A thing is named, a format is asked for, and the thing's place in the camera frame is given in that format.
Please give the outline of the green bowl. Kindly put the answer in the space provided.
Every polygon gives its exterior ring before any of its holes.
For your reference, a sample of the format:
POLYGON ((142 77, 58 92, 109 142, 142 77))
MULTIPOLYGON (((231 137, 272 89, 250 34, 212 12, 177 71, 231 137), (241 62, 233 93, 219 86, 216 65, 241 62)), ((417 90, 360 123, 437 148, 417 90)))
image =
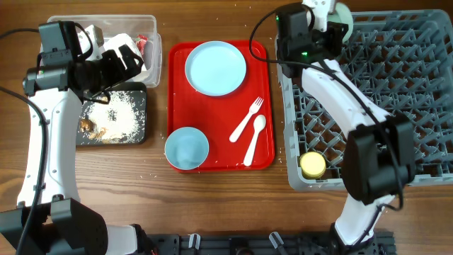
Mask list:
POLYGON ((328 15, 328 21, 335 23, 343 23, 348 26, 348 31, 343 37, 343 42, 346 43, 353 30, 353 17, 350 9, 341 2, 336 2, 333 13, 328 15))

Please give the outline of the white napkin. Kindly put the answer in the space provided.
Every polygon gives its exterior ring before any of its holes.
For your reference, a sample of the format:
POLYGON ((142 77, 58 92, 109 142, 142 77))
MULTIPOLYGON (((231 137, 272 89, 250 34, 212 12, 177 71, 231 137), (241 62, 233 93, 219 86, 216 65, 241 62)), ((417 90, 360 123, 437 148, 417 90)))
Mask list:
MULTIPOLYGON (((104 43, 103 49, 105 51, 107 50, 114 50, 116 55, 120 58, 122 61, 123 65, 125 65, 124 61, 122 60, 122 54, 119 51, 119 47, 127 45, 133 53, 138 55, 139 57, 142 57, 141 52, 139 51, 139 48, 136 45, 136 42, 126 33, 121 33, 117 34, 116 36, 112 37, 109 39, 107 42, 104 43)), ((142 65, 142 71, 135 77, 131 78, 132 81, 144 81, 146 78, 146 67, 145 64, 142 65)))

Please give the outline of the yellow cup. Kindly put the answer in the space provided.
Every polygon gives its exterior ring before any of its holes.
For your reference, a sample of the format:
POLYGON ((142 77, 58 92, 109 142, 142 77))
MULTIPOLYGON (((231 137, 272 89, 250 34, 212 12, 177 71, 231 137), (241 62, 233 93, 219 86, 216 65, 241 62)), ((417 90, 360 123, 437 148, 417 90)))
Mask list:
POLYGON ((306 179, 319 179, 326 171, 326 161, 318 152, 307 152, 299 159, 302 175, 306 179))

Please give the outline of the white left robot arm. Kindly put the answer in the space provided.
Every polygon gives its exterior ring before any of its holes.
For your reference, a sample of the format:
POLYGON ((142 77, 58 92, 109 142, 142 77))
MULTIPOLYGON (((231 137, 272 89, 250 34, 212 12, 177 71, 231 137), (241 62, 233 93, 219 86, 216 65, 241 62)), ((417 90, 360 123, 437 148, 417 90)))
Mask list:
POLYGON ((42 51, 19 96, 30 109, 28 163, 16 208, 1 214, 1 234, 17 254, 155 254, 138 224, 109 226, 80 201, 76 133, 86 93, 97 102, 143 65, 127 45, 93 59, 92 49, 81 49, 83 31, 73 21, 37 29, 42 51))

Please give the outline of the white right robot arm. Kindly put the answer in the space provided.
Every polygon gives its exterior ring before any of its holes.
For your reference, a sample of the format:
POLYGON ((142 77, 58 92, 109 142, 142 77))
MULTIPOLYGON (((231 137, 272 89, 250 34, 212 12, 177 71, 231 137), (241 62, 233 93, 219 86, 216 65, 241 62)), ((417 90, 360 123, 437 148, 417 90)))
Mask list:
POLYGON ((342 180, 348 192, 340 217, 331 225, 329 254, 352 254, 369 247, 374 226, 392 201, 415 178, 413 125, 368 99, 338 63, 354 20, 337 1, 299 1, 271 11, 277 24, 276 57, 282 73, 300 79, 335 120, 346 139, 342 180))

